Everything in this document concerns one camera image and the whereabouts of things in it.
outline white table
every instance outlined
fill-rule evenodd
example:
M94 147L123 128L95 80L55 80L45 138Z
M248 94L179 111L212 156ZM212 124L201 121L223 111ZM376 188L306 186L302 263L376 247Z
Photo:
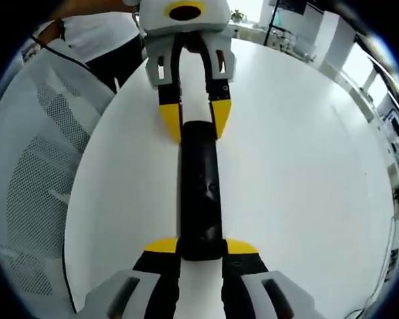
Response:
M262 45L265 42L267 31L254 27L251 23L229 23L229 28L237 33L236 38Z
M217 143L223 232L342 318L372 293L386 253L392 193L377 139L313 68L245 41L233 51L233 106ZM184 51L180 64L185 121L210 119L200 56ZM72 189L65 259L77 308L146 244L176 235L177 166L141 67L104 113ZM223 318L220 276L218 262L183 263L175 318Z

